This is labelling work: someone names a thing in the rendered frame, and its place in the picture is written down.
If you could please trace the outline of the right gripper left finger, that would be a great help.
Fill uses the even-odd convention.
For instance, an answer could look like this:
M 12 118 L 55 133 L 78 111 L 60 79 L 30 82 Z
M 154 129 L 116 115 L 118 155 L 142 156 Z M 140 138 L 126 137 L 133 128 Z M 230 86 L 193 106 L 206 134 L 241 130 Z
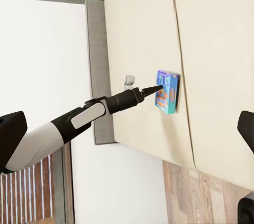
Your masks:
M 0 117 L 0 173 L 28 130 L 23 111 Z

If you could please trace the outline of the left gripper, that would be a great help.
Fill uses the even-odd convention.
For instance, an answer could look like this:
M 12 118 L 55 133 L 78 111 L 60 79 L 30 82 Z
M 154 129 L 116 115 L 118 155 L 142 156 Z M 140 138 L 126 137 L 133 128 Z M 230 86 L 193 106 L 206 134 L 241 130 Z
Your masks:
M 116 94 L 116 99 L 118 101 L 120 110 L 123 111 L 125 109 L 129 109 L 131 107 L 137 106 L 139 103 L 144 101 L 144 98 L 163 89 L 162 85 L 144 88 L 141 91 L 138 87 L 133 90 L 123 91 L 121 93 Z

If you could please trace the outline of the board game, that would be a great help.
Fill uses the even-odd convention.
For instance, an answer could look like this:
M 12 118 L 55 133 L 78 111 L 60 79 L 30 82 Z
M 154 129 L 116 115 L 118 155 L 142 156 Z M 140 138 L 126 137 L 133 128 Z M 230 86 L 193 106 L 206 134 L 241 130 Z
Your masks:
M 167 114 L 175 114 L 178 74 L 166 70 L 157 71 L 156 86 L 164 88 L 156 92 L 155 106 Z

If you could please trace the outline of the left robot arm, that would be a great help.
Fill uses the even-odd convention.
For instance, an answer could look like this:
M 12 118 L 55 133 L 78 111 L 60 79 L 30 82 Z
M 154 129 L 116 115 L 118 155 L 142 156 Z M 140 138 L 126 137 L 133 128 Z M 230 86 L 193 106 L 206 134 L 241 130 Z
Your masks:
M 144 98 L 163 89 L 162 85 L 144 88 L 141 91 L 132 85 L 135 76 L 125 75 L 123 92 L 111 97 L 102 96 L 85 102 L 84 108 L 75 108 L 48 122 L 34 131 L 26 133 L 14 154 L 5 166 L 0 177 L 22 171 L 38 163 L 70 140 L 92 127 L 92 121 L 105 115 L 104 99 L 110 115 L 137 106 Z

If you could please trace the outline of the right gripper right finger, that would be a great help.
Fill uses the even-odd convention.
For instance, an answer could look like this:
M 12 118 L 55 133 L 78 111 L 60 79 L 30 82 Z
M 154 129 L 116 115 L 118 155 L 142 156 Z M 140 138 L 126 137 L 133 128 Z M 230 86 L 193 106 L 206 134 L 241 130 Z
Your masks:
M 254 113 L 241 111 L 237 130 L 254 153 Z

